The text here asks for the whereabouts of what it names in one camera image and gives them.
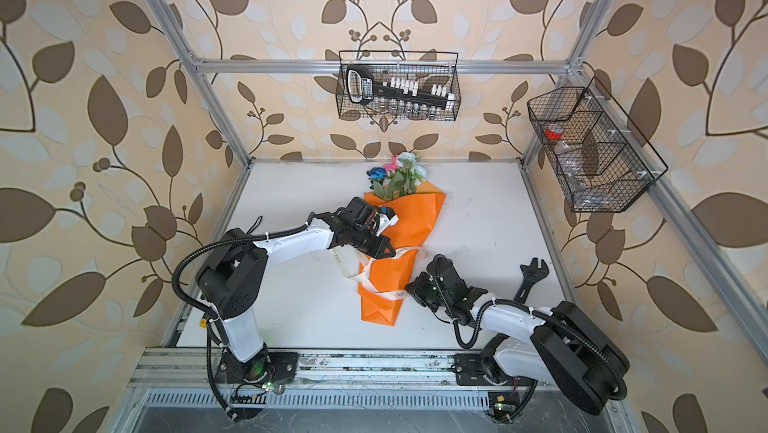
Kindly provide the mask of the white ribbon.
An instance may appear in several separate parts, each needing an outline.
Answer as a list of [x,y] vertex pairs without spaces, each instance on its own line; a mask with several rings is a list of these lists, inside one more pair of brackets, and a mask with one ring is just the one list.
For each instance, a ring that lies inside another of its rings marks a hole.
[[394,257],[374,260],[351,246],[330,250],[341,276],[356,282],[365,292],[387,301],[406,297],[416,259],[426,256],[423,247],[398,248]]

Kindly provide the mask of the orange wrapping paper sheet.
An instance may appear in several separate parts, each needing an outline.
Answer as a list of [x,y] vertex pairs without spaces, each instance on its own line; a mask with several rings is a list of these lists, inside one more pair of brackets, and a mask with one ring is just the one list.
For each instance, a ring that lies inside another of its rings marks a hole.
[[[437,223],[446,195],[430,182],[421,184],[417,192],[392,201],[384,201],[372,193],[364,199],[374,206],[394,209],[399,217],[396,225],[384,231],[397,250],[404,247],[423,247]],[[361,298],[361,320],[364,322],[393,326],[402,306],[402,300],[387,301],[365,292],[358,285]]]

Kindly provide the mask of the dark blue fake rose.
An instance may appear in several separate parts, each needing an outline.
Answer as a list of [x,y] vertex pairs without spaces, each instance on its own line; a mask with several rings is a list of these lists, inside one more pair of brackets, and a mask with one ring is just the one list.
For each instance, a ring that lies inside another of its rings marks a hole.
[[366,172],[370,181],[370,188],[373,194],[380,199],[387,199],[387,190],[384,181],[387,179],[387,172],[383,167],[374,167]]

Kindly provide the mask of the pale blue fake flower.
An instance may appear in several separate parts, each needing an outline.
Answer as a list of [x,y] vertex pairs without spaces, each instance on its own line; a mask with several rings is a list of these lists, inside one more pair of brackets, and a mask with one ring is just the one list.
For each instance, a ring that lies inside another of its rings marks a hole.
[[419,161],[420,157],[412,152],[403,152],[395,157],[397,169],[393,181],[401,196],[416,193],[427,180],[427,171]]

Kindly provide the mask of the dark pink fake rose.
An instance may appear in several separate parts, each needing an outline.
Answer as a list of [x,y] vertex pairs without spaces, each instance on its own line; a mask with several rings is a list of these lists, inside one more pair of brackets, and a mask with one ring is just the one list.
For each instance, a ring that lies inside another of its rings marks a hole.
[[391,161],[384,166],[384,170],[386,171],[387,175],[394,174],[398,168],[398,162],[397,157],[393,156]]

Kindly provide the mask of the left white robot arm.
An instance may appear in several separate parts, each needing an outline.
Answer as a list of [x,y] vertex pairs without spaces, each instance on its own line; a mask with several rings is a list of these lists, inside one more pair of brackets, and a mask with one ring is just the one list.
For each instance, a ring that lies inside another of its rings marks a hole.
[[268,349],[255,302],[268,268],[337,246],[351,246],[374,260],[393,258],[396,249],[384,231],[398,221],[392,208],[355,197],[333,212],[309,214],[297,227],[256,235],[235,228],[182,259],[170,284],[182,302],[203,313],[213,338],[238,363],[259,363]]

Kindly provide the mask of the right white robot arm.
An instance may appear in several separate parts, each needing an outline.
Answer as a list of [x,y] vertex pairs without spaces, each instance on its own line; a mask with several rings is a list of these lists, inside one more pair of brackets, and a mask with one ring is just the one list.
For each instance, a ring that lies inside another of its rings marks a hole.
[[471,350],[482,332],[492,334],[471,371],[484,383],[504,386],[527,378],[532,384],[554,384],[591,415],[600,414],[610,401],[624,400],[630,369],[626,355],[576,304],[527,305],[533,287],[548,277],[549,267],[533,258],[520,270],[516,295],[505,299],[468,285],[452,260],[437,255],[405,290],[432,313],[446,313],[460,348]]

